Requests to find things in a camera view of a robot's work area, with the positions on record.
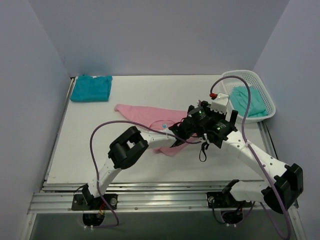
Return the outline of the pink t-shirt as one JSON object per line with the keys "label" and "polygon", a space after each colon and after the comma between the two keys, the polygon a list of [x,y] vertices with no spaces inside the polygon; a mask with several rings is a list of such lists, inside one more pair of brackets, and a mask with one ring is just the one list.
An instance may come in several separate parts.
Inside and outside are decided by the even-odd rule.
{"label": "pink t-shirt", "polygon": [[167,128],[171,127],[187,116],[187,111],[126,104],[117,104],[114,110],[129,121],[140,123],[157,131],[163,130],[164,125]]}

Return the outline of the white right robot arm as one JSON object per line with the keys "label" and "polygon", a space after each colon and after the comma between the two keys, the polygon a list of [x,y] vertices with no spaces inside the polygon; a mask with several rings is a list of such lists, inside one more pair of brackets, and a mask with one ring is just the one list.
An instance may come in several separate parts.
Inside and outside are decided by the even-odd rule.
{"label": "white right robot arm", "polygon": [[222,193],[223,203],[234,206],[238,202],[262,202],[273,211],[286,212],[304,190],[303,169],[296,163],[288,165],[251,143],[236,126],[238,112],[233,110],[230,119],[226,114],[211,110],[206,101],[187,111],[194,132],[204,140],[203,147],[216,145],[237,158],[263,182],[232,180]]}

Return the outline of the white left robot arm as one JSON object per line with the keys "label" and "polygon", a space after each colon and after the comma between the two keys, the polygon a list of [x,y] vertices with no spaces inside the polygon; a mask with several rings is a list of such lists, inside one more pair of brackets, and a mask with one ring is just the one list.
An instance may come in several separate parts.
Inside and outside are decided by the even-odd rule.
{"label": "white left robot arm", "polygon": [[[93,150],[95,133],[106,125],[116,123],[132,124],[132,126],[109,145],[108,160],[101,169],[98,169]],[[189,138],[196,134],[196,132],[197,128],[189,118],[185,118],[182,122],[175,123],[162,130],[155,130],[141,123],[129,120],[113,120],[98,125],[89,138],[89,150],[96,176],[81,190],[83,204],[90,210],[97,209],[100,206],[101,197],[114,178],[122,170],[132,167],[146,150],[163,147],[176,148],[184,143],[197,144],[196,141],[189,141]]]}

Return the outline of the mint green t-shirt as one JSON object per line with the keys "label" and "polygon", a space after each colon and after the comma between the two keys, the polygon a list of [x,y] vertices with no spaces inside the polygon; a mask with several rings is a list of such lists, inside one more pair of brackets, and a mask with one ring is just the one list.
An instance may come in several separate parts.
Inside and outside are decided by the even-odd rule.
{"label": "mint green t-shirt", "polygon": [[[254,89],[252,86],[250,86],[249,89],[250,89],[250,104],[249,104],[247,117],[248,118],[266,117],[268,115],[268,111],[259,91],[257,89]],[[234,87],[232,92],[229,95],[229,99],[232,103],[233,108],[236,111],[238,111],[239,115],[243,117],[247,110],[248,100],[249,100],[247,87],[245,85]]]}

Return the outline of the teal folded t-shirt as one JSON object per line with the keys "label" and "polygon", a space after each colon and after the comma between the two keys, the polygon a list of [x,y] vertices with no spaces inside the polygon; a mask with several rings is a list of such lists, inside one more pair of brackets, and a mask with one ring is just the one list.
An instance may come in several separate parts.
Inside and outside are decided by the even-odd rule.
{"label": "teal folded t-shirt", "polygon": [[108,102],[113,77],[80,75],[75,81],[70,100],[76,103]]}

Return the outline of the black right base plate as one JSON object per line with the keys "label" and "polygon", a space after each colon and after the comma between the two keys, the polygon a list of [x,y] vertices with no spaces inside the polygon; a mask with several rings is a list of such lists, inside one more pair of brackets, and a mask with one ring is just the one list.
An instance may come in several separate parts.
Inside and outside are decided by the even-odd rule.
{"label": "black right base plate", "polygon": [[207,204],[211,209],[217,208],[250,208],[253,203],[247,201],[238,201],[233,198],[230,193],[222,193],[221,191],[213,191],[206,193]]}

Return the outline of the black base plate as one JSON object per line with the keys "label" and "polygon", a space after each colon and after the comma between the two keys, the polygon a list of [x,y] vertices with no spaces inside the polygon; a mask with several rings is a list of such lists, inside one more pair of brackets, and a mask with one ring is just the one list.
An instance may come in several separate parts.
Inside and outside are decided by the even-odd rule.
{"label": "black base plate", "polygon": [[[118,204],[117,194],[107,193],[107,194],[104,194],[103,197],[113,210],[117,209],[117,204]],[[83,194],[77,193],[73,196],[71,210],[72,211],[97,211],[97,210],[102,210],[103,207],[105,210],[109,209],[100,196],[97,198],[94,198],[90,204],[87,204]]]}
{"label": "black base plate", "polygon": [[211,209],[217,208],[250,208],[253,203],[247,201],[238,201],[233,198],[230,193],[222,193],[221,191],[213,191],[206,193],[207,204]]}

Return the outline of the aluminium rail frame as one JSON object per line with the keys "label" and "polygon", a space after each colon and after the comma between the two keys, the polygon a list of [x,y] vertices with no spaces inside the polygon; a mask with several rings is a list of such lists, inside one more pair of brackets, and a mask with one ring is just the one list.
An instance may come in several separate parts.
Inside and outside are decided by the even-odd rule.
{"label": "aluminium rail frame", "polygon": [[[165,182],[165,183],[114,183],[108,194],[117,196],[115,212],[193,212],[207,211],[207,193],[219,192],[223,181]],[[73,187],[45,186],[31,199],[29,214],[71,214]]]}

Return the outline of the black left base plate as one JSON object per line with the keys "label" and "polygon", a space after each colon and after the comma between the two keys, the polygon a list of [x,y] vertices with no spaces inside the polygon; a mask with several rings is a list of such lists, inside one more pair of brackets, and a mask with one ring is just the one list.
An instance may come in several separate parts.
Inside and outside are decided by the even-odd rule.
{"label": "black left base plate", "polygon": [[[107,194],[104,194],[103,197],[113,210],[117,209],[117,204],[118,204],[117,194],[107,193]],[[73,196],[71,210],[72,211],[97,211],[97,210],[102,210],[103,207],[105,210],[109,209],[100,196],[97,198],[94,198],[90,204],[87,204],[83,194],[77,193]]]}

